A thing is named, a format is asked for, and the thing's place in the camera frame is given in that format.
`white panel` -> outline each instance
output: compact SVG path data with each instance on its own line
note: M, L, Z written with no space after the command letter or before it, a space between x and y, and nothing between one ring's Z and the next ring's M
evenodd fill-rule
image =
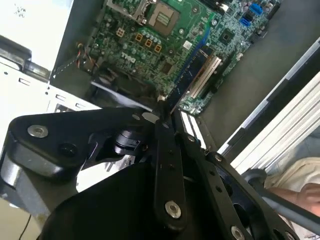
M269 170L320 124L320 73L237 156L231 165Z

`screw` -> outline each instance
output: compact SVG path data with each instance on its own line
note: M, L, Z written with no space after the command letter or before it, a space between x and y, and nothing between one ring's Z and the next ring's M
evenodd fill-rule
M35 138L45 138L48 136L48 129L45 126L41 125L32 125L27 129L28 133Z
M181 209L174 201L167 201L164 205L165 211L172 218L178 219L181 217Z
M222 158L219 155L215 155L214 157L218 162L222 162Z
M189 141L194 142L195 138L193 136L188 136Z
M237 226L231 227L231 233L236 240L245 240L244 234L241 232L241 230Z
M288 237L288 239L295 240L294 236L292 236L290 232L286 231L285 234Z
M135 120L140 120L140 117L139 117L138 115L132 114L132 117L133 117Z

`cable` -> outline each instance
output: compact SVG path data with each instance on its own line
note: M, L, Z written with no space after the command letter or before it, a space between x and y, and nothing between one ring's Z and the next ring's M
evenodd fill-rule
M23 231L22 231L22 233L21 233L21 235L19 237L19 240L21 240L22 236L24 235L24 233L25 233L25 231L26 231L26 229L27 229L27 227L28 227L28 225L30 223L30 219L31 219L31 214L30 214L30 216L28 218L28 221L26 222L26 225L25 225L25 227L24 227L24 229L23 229Z

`pci slot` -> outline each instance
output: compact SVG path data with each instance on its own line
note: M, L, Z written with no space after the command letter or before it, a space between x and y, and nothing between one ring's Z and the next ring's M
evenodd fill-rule
M217 69L221 61L222 61L221 58L217 56L214 56L211 58L203 74L200 75L196 83L191 87L190 93L189 93L190 97L196 98L198 96L198 94L200 93L202 88L205 86L210 76Z

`gray floor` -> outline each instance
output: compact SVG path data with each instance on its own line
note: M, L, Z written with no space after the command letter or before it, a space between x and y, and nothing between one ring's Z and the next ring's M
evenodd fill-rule
M284 0L202 114L219 148L320 36L320 0Z

